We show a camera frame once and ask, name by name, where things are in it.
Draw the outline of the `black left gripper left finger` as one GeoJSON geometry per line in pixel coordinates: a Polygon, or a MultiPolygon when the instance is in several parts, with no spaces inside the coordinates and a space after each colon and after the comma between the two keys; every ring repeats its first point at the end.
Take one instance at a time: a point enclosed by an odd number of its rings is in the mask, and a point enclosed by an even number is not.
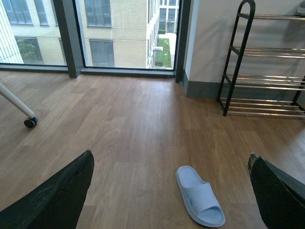
{"type": "Polygon", "coordinates": [[[2,229],[74,229],[94,170],[86,150],[29,194],[0,212],[2,229]]]}

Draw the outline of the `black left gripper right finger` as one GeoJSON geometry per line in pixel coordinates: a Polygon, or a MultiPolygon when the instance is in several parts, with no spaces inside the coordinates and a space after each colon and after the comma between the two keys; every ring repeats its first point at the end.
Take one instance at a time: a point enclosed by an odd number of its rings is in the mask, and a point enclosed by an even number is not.
{"type": "Polygon", "coordinates": [[[303,229],[305,185],[255,153],[251,153],[247,167],[267,228],[303,229]]]}

